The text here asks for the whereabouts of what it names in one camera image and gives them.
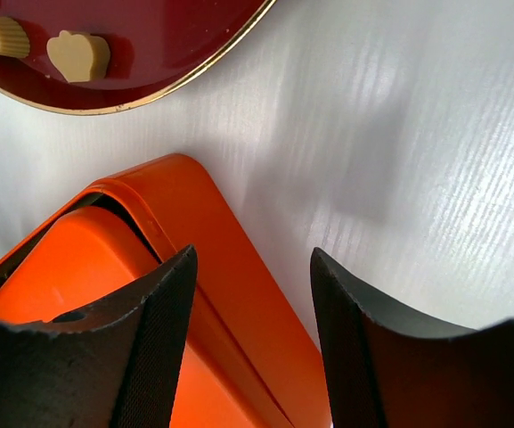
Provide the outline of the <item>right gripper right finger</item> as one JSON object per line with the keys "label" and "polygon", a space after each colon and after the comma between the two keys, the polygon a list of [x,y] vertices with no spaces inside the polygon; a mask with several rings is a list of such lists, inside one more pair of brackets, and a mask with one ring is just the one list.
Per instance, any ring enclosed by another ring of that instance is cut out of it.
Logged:
{"label": "right gripper right finger", "polygon": [[322,362],[337,427],[514,427],[514,318],[472,330],[310,259]]}

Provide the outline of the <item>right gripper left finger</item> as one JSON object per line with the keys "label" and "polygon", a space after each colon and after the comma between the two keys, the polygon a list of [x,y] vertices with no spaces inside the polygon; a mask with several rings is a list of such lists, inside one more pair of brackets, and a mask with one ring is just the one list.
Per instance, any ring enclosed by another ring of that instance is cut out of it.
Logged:
{"label": "right gripper left finger", "polygon": [[187,246],[50,322],[0,321],[0,427],[166,427],[192,312]]}

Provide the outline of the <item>orange box lid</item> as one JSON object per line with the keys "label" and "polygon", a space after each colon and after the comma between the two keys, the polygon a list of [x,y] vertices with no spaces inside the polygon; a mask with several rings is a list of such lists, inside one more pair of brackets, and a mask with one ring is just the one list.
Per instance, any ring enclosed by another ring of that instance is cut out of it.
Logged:
{"label": "orange box lid", "polygon": [[[159,265],[124,220],[84,207],[60,217],[0,287],[0,319],[50,321]],[[194,297],[173,427],[288,427],[281,411],[201,290]]]}

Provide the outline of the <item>orange chocolate box tray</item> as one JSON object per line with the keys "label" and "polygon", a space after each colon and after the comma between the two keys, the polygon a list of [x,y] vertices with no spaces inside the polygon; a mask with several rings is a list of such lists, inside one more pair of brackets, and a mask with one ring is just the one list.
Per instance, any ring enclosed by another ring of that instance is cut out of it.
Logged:
{"label": "orange chocolate box tray", "polygon": [[89,185],[0,259],[0,287],[60,217],[84,207],[124,220],[155,256],[156,268],[192,246],[198,257],[193,301],[197,290],[208,298],[288,427],[330,424],[318,349],[210,175],[188,156],[168,155]]}

